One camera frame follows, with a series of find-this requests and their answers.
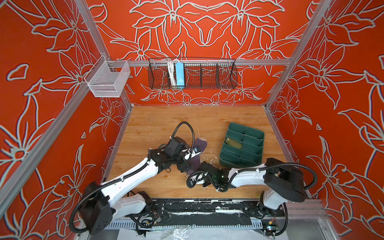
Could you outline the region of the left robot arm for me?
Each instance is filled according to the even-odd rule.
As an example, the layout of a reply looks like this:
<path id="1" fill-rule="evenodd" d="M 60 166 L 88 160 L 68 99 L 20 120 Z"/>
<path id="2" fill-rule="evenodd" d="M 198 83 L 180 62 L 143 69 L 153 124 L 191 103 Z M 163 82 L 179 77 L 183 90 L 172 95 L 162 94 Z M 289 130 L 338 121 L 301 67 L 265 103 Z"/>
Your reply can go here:
<path id="1" fill-rule="evenodd" d="M 70 231 L 95 235 L 114 219 L 140 214 L 150 198 L 140 193 L 127 197 L 129 191 L 169 169 L 171 165 L 177 165 L 182 173 L 191 171 L 197 166 L 199 155 L 206 147 L 205 139 L 198 138 L 189 147 L 183 139 L 172 137 L 158 149 L 149 149 L 148 155 L 124 174 L 99 185 L 92 182 L 71 213 Z"/>

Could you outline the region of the green striped sock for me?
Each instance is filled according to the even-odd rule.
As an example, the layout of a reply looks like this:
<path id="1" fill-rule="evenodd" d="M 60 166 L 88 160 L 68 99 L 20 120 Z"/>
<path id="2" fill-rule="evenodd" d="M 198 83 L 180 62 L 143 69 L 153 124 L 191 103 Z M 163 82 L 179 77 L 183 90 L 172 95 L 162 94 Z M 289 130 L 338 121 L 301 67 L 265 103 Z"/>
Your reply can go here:
<path id="1" fill-rule="evenodd" d="M 234 148 L 237 148 L 237 149 L 242 149 L 243 148 L 243 145 L 242 143 L 234 140 L 234 139 L 231 139 L 231 138 L 226 138 L 225 139 L 225 143 L 231 147 L 234 147 Z"/>

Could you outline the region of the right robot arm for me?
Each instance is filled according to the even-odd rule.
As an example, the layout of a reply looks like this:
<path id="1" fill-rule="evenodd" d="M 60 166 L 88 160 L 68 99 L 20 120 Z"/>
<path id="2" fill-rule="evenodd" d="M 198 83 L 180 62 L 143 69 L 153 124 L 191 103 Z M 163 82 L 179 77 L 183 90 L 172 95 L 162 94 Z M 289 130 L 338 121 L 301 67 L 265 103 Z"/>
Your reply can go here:
<path id="1" fill-rule="evenodd" d="M 218 192 L 226 193 L 242 186 L 267 186 L 269 189 L 261 194 L 258 208 L 272 211 L 287 202 L 304 202 L 308 198 L 306 191 L 317 181 L 318 175 L 307 166 L 268 158 L 264 164 L 243 169 L 218 169 L 203 162 L 187 178 L 187 187 L 212 185 Z"/>

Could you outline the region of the green divided tray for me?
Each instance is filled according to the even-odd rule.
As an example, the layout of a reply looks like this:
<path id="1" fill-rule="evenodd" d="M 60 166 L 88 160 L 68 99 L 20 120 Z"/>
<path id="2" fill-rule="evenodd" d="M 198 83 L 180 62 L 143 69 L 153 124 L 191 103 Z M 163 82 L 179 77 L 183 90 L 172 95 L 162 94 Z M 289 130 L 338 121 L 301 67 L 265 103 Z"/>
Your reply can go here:
<path id="1" fill-rule="evenodd" d="M 242 143 L 237 149 L 225 143 L 226 138 Z M 237 123 L 230 123 L 222 145 L 219 163 L 229 168 L 250 168 L 263 162 L 265 133 Z"/>

